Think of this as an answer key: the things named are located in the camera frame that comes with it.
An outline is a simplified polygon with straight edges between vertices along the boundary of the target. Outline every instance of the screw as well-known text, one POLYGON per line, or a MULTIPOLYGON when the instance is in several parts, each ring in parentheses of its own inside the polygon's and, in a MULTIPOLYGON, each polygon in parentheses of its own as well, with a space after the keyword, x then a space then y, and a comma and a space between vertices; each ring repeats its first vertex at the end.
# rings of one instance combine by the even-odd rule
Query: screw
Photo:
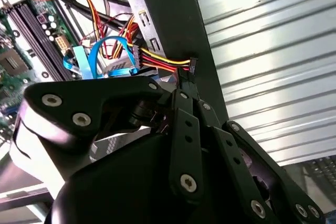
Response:
POLYGON ((304 216, 304 217, 308 217, 308 214, 306 212, 306 210, 300 205, 300 204, 296 204, 296 209, 299 211, 299 213, 304 216))
POLYGON ((157 86, 156 86, 155 84, 149 83, 148 86, 149 86, 151 89, 157 89, 157 86))
POLYGON ((180 95, 184 98, 184 99, 188 99, 188 96, 185 93, 180 93, 180 95))
POLYGON ((62 104, 62 99, 54 94, 46 94, 42 97, 42 102, 49 107, 58 107, 62 104))
POLYGON ((203 103, 203 107, 204 107, 206 110, 211 110, 211 107, 209 106, 209 104, 203 103))
POLYGON ((47 72, 42 72, 42 77, 43 78, 48 78, 49 77, 49 74, 47 72))
POLYGON ((261 219, 264 219, 266 217, 266 212, 258 201, 252 200, 251 207, 252 207, 253 212, 255 212, 256 215, 259 216, 261 219))
POLYGON ((235 131, 239 131, 239 126, 237 124, 232 124, 232 128, 235 130, 235 131))
POLYGON ((72 121, 75 123, 75 125, 85 127, 90 125, 91 118, 84 113, 76 113, 73 115, 72 121))
POLYGON ((320 214, 315 207, 309 205, 308 208, 316 218, 320 218, 320 214))
POLYGON ((188 174, 183 174, 180 178, 181 186, 189 193, 193 193, 197 189, 197 184, 194 178, 188 174))

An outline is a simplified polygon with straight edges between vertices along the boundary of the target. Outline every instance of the motherboard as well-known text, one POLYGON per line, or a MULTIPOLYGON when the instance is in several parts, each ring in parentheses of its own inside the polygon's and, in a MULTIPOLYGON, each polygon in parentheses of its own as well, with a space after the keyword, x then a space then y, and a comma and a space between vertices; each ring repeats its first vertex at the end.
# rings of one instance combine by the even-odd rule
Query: motherboard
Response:
POLYGON ((12 136, 16 112, 27 86, 39 81, 29 55, 16 43, 5 13, 0 12, 0 142, 12 136))
POLYGON ((63 57, 71 55, 75 45, 76 40, 51 1, 28 0, 12 9, 0 10, 0 143, 13 135, 24 90, 44 77, 36 73, 34 57, 45 66, 44 74, 50 75, 52 80, 77 79, 62 64, 63 57), (25 7, 29 8, 25 16, 17 15, 25 7), (15 29, 10 20, 14 20, 15 29), (21 36, 30 49, 20 47, 18 38, 21 36))

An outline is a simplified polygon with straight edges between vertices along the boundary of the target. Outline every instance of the corrugated metal wall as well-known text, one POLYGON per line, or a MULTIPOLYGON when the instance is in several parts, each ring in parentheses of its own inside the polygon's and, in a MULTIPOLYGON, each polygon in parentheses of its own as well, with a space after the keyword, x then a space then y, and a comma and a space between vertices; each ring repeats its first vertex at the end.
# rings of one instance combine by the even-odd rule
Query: corrugated metal wall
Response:
POLYGON ((336 154, 336 0, 199 0, 229 116, 280 165, 336 154))

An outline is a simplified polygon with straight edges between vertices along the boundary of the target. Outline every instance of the ram slot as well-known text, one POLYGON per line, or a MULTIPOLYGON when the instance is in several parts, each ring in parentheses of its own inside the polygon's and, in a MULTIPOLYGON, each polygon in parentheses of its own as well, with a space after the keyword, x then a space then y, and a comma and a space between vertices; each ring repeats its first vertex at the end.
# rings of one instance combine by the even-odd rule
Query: ram slot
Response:
POLYGON ((27 4, 19 4, 8 15, 31 46, 36 56, 55 81, 72 80, 71 73, 63 66, 63 55, 47 38, 35 15, 27 4))

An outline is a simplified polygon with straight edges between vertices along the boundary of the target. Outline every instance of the green circuit board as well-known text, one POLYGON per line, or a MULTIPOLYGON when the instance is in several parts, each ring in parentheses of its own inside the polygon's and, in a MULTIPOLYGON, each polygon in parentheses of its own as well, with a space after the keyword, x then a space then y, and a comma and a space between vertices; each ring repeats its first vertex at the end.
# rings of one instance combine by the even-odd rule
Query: green circuit board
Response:
POLYGON ((13 132, 23 92, 38 78, 29 56, 16 43, 6 14, 1 11, 0 24, 0 140, 7 140, 13 132))
POLYGON ((58 24, 56 33, 65 35, 69 43, 72 46, 76 46, 76 41, 72 37, 66 24, 64 24, 63 20, 58 16, 52 1, 40 1, 40 0, 29 0, 29 1, 37 15, 43 15, 43 14, 53 15, 56 19, 55 22, 58 24))

